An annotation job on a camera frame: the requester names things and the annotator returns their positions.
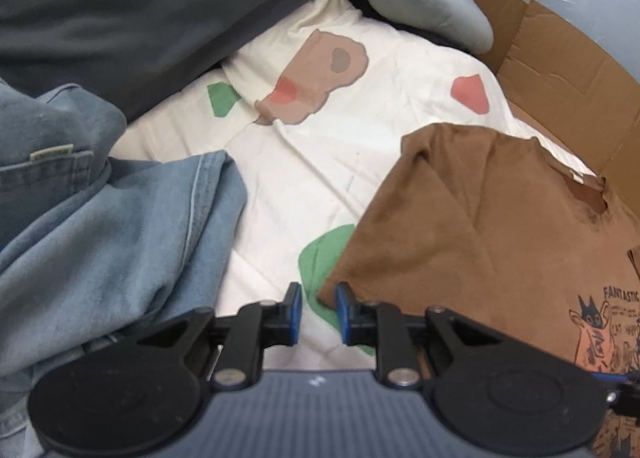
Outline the cream bear print bedsheet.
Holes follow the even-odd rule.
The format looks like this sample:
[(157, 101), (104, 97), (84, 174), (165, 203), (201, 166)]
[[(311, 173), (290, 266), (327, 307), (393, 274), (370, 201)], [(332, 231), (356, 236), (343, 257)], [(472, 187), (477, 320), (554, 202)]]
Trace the cream bear print bedsheet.
[(575, 155), (520, 121), (476, 58), (363, 17), (347, 0), (314, 0), (219, 69), (143, 115), (116, 158), (174, 162), (224, 151), (247, 201), (216, 310), (304, 290), (298, 343), (271, 348), (271, 369), (363, 369), (369, 348), (342, 342), (319, 291), (401, 155), (432, 124), (480, 126), (537, 139), (579, 175)]

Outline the dark grey pillow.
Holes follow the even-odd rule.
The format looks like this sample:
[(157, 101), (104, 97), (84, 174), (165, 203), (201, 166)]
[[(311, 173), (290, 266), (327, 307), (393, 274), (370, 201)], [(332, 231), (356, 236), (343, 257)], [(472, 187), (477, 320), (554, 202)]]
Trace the dark grey pillow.
[(1, 0), (1, 76), (75, 83), (135, 120), (311, 0)]

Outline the grey denim garment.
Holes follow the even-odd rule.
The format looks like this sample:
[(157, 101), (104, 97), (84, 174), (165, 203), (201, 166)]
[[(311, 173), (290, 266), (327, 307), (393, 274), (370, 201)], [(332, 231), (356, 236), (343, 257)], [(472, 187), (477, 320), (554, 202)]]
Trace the grey denim garment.
[(56, 366), (213, 305), (247, 192), (224, 151), (111, 155), (122, 111), (77, 85), (1, 88), (1, 452), (42, 453), (27, 397)]

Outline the brown cardboard sheet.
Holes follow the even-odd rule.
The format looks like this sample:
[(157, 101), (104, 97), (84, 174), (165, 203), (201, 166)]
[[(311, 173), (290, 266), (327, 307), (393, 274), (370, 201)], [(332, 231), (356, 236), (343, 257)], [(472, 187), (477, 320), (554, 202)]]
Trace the brown cardboard sheet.
[(494, 30), (482, 61), (512, 111), (559, 141), (639, 208), (639, 84), (597, 43), (536, 0), (474, 0)]

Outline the brown printed t-shirt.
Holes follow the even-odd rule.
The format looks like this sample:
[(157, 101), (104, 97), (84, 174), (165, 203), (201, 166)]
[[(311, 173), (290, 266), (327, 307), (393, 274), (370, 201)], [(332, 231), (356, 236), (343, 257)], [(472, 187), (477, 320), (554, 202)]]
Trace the brown printed t-shirt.
[(401, 155), (318, 298), (440, 305), (589, 371), (639, 367), (639, 221), (534, 138), (432, 124)]

